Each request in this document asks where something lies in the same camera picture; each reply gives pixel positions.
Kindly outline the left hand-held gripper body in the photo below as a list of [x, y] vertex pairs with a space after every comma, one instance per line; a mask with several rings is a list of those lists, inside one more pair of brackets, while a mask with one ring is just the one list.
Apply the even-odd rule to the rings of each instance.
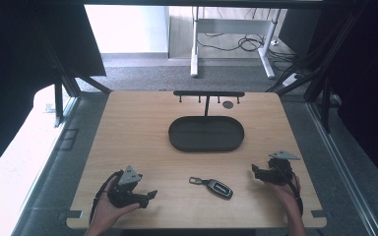
[[131, 165], [124, 170], [119, 170], [112, 174], [115, 182], [110, 186], [107, 196], [110, 202], [118, 208], [126, 207], [132, 204], [139, 204], [145, 199], [150, 199], [148, 194], [134, 194], [133, 190], [141, 181], [143, 175], [138, 174]]

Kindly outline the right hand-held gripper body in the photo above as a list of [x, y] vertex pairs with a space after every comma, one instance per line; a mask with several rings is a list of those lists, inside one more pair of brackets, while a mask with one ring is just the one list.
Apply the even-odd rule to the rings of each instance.
[[266, 174], [266, 181], [275, 185], [285, 185], [293, 178], [291, 160], [299, 160], [299, 157], [285, 150], [272, 152], [269, 154], [269, 169], [260, 170], [259, 173]]

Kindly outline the person's right hand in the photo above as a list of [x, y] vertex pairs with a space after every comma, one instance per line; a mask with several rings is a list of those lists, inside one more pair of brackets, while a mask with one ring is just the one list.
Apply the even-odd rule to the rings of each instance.
[[275, 184], [266, 182], [265, 185], [269, 187], [275, 193], [276, 197], [282, 203], [283, 209], [288, 214], [300, 215], [300, 208], [297, 203], [294, 191], [288, 184], [280, 186], [280, 185], [275, 185]]

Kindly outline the person's left hand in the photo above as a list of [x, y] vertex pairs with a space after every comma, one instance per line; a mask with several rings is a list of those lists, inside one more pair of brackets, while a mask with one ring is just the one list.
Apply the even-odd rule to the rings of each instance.
[[140, 207], [139, 204], [132, 204], [122, 208], [113, 206], [107, 196], [107, 191], [114, 182], [115, 179], [111, 179], [102, 191], [99, 201], [94, 209], [94, 216], [90, 226], [99, 226], [110, 229], [121, 216]]

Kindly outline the black car key fob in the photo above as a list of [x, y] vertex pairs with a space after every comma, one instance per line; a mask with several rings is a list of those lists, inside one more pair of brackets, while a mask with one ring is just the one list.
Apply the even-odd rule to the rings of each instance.
[[190, 177], [189, 183], [194, 185], [204, 185], [213, 194], [225, 199], [230, 200], [233, 196], [233, 191], [227, 187], [223, 182], [216, 179], [201, 179], [198, 177]]

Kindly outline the black key rack with tray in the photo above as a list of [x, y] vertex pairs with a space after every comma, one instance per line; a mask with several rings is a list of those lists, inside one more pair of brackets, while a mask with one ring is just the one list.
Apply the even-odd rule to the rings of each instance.
[[242, 91], [200, 91], [176, 90], [174, 95], [182, 101], [183, 96], [206, 98], [202, 116], [183, 116], [174, 120], [168, 129], [171, 145], [184, 152], [226, 152], [238, 149], [244, 141], [244, 128], [236, 119], [229, 116], [210, 116], [209, 107], [212, 96], [221, 103], [222, 97], [239, 98], [245, 95]]

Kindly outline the dark floor outlet cover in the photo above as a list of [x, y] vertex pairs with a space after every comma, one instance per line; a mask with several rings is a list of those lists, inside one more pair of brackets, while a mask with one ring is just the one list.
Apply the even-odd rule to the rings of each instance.
[[60, 150], [68, 151], [71, 150], [75, 144], [75, 141], [78, 136], [78, 129], [67, 129], [64, 132], [61, 145], [59, 147]]

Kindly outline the white power strip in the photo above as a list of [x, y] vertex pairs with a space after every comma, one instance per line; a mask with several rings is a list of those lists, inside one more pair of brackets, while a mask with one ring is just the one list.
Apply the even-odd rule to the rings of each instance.
[[283, 86], [288, 87], [294, 82], [296, 82], [298, 79], [301, 78], [300, 74], [292, 73], [290, 76], [288, 76], [284, 81], [283, 81]]

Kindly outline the black curtain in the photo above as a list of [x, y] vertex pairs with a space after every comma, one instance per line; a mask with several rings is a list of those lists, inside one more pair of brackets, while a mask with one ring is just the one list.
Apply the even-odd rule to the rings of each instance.
[[83, 5], [0, 0], [0, 157], [32, 110], [35, 94], [105, 70]]
[[378, 0], [363, 1], [327, 76], [315, 80], [305, 96], [328, 84], [342, 101], [338, 114], [344, 125], [378, 168]]

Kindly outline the aluminium floor rail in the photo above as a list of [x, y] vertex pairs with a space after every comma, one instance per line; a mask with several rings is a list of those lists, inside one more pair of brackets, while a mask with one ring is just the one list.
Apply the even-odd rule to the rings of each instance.
[[368, 235], [378, 236], [378, 220], [351, 175], [332, 135], [322, 125], [322, 122], [320, 121], [321, 115], [319, 114], [316, 105], [306, 102], [306, 107]]

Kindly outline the black metal frame stand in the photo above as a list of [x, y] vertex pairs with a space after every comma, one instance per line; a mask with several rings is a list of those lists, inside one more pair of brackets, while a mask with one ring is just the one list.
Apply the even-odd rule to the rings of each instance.
[[65, 120], [64, 107], [63, 107], [63, 87], [70, 96], [77, 97], [81, 93], [81, 89], [76, 82], [76, 78], [81, 79], [92, 87], [102, 91], [103, 93], [110, 94], [111, 89], [97, 82], [90, 76], [82, 75], [72, 70], [65, 70], [59, 60], [52, 44], [44, 33], [40, 35], [40, 40], [45, 50], [45, 54], [49, 64], [55, 73], [54, 81], [54, 95], [55, 95], [55, 127], [59, 127]]
[[[306, 56], [288, 67], [277, 82], [268, 89], [279, 96], [299, 88], [308, 83], [309, 87], [303, 95], [306, 101], [314, 101], [322, 95], [322, 112], [320, 122], [328, 130], [331, 85], [329, 82], [329, 69], [333, 65], [335, 56], [339, 53], [343, 42], [357, 21], [361, 11], [369, 0], [322, 0], [317, 12], [325, 24], [317, 21], [314, 33], [323, 31], [320, 42]], [[282, 83], [296, 69], [311, 68], [308, 75], [298, 79], [291, 85], [283, 88]]]

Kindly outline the white desk frame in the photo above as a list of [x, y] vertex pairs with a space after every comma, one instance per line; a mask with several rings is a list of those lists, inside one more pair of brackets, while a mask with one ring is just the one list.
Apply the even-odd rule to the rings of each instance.
[[257, 49], [266, 75], [269, 79], [275, 77], [274, 70], [267, 57], [273, 40], [281, 9], [275, 9], [270, 20], [234, 20], [234, 19], [204, 19], [199, 18], [199, 8], [192, 8], [193, 40], [191, 50], [190, 73], [193, 78], [198, 76], [198, 34], [228, 33], [228, 34], [259, 34], [265, 37], [262, 47]]

